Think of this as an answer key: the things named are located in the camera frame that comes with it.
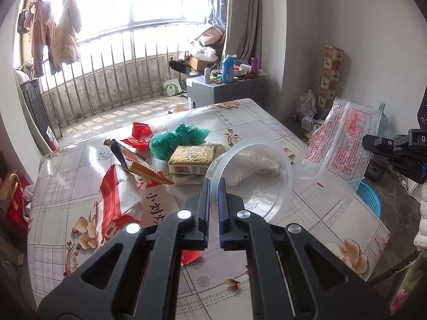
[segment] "gray box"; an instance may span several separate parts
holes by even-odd
[[[261,107],[266,99],[266,78],[233,82],[229,84],[205,83],[204,76],[188,78],[187,90],[192,108],[209,106],[214,103],[251,98]]]

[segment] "blue plastic basket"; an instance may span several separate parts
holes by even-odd
[[[365,183],[360,183],[356,193],[360,196],[366,205],[375,213],[377,217],[381,215],[381,203],[375,191]]]

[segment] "white wall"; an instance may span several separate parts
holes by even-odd
[[[18,1],[0,26],[0,149],[10,169],[35,182],[41,154],[25,121],[13,70],[13,37]]]
[[[338,95],[370,107],[384,101],[396,133],[418,128],[427,84],[427,23],[415,2],[320,0],[320,11],[313,86],[319,85],[323,46],[336,46],[345,51]]]
[[[301,93],[312,89],[319,48],[319,0],[262,1],[266,108],[283,120],[292,115]]]

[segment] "curtain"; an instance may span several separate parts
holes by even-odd
[[[223,55],[237,55],[249,61],[261,58],[262,6],[261,0],[229,0],[226,45]]]

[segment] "beige down jacket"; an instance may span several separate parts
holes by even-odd
[[[57,65],[79,61],[76,47],[76,33],[82,29],[78,0],[62,0],[63,10],[56,27],[53,42],[53,58]]]

